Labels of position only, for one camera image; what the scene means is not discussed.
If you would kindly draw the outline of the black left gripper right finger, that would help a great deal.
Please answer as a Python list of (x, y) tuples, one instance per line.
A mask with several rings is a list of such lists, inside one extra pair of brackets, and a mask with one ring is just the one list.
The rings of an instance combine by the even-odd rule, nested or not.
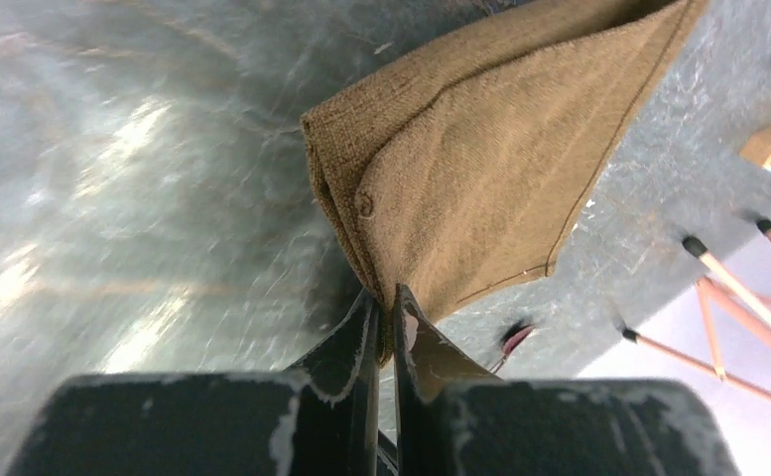
[(397, 397), (397, 446), (402, 475), (455, 475), (458, 423), (442, 392), (460, 382), (494, 381), (426, 318), (413, 292), (395, 289), (393, 357)]

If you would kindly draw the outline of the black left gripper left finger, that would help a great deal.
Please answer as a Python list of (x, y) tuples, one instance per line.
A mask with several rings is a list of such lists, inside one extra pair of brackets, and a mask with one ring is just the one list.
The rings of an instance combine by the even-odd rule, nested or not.
[(293, 437), (292, 475), (377, 470), (380, 307), (361, 292), (342, 321), (290, 366), (309, 378)]

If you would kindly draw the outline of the brown cloth napkin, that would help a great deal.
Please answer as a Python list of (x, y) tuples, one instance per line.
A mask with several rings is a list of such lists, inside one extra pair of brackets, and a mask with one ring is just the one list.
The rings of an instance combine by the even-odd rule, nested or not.
[(313, 192), (363, 286), (438, 322), (551, 275), (705, 1), (530, 1), (303, 114)]

